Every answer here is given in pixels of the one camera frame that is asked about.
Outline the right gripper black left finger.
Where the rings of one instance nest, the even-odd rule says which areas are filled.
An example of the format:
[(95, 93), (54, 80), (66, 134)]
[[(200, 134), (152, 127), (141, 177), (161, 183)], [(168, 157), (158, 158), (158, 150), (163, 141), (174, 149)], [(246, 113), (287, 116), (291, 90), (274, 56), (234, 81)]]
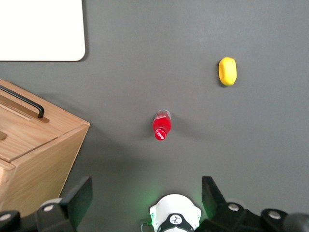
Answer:
[(83, 177), (63, 198), (48, 200), (28, 216), (1, 211), (2, 232), (75, 232), (93, 200), (92, 177)]

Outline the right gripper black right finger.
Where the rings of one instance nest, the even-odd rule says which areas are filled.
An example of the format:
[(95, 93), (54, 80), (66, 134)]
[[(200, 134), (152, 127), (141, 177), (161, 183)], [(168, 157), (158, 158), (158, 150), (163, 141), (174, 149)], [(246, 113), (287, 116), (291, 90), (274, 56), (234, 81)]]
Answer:
[(201, 198), (207, 219), (196, 232), (307, 232), (309, 215), (268, 208), (258, 216), (238, 203), (227, 202), (210, 176), (202, 177)]

